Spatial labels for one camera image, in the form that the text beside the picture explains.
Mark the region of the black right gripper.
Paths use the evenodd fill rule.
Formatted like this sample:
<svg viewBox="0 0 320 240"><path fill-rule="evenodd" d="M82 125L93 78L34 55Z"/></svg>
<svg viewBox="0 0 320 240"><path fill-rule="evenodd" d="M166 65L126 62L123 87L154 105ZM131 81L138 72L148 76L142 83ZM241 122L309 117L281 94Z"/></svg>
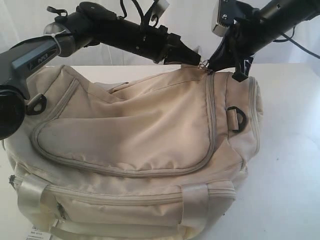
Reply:
<svg viewBox="0 0 320 240"><path fill-rule="evenodd" d="M241 19L222 37L218 49L208 61L210 70L235 68L232 78L242 82L249 77L253 55L260 50L260 21Z"/></svg>

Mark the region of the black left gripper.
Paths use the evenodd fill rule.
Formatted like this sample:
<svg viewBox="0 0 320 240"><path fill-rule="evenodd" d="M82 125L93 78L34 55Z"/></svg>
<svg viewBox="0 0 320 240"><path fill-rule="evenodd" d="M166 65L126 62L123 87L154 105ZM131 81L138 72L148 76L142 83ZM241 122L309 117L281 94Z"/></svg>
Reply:
<svg viewBox="0 0 320 240"><path fill-rule="evenodd" d="M181 36L169 33L164 25L159 27L148 26L144 29L138 28L129 41L129 51L138 56L164 65L199 65L202 57L202 49L197 45L194 49L181 43ZM169 51L175 48L174 56L167 56Z"/></svg>

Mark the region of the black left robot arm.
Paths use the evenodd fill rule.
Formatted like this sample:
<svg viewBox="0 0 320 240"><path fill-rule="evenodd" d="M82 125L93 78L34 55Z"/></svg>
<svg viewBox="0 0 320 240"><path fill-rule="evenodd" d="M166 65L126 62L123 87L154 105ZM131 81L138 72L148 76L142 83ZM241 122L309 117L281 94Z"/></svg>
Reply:
<svg viewBox="0 0 320 240"><path fill-rule="evenodd" d="M128 21L102 5L83 1L74 13L48 6L54 22L42 36L24 40L0 55L0 137L6 139L22 125L25 116L41 114L47 100L43 95L30 98L27 79L55 57L67 58L80 50L99 44L112 46L147 58L154 63L196 66L200 55L188 48L179 35L159 25L168 8L155 0L147 12L134 3L140 22Z"/></svg>

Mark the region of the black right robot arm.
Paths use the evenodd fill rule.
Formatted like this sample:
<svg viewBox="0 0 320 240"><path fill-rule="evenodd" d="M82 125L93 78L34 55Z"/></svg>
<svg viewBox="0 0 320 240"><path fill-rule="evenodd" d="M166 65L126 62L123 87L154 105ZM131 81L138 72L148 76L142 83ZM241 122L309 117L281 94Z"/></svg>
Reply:
<svg viewBox="0 0 320 240"><path fill-rule="evenodd" d="M320 14L318 0L272 0L254 8L239 0L220 0L213 11L211 31L222 38L207 67L213 72L235 68L232 77L248 78L255 54L280 36L309 55L319 55L298 44L286 32Z"/></svg>

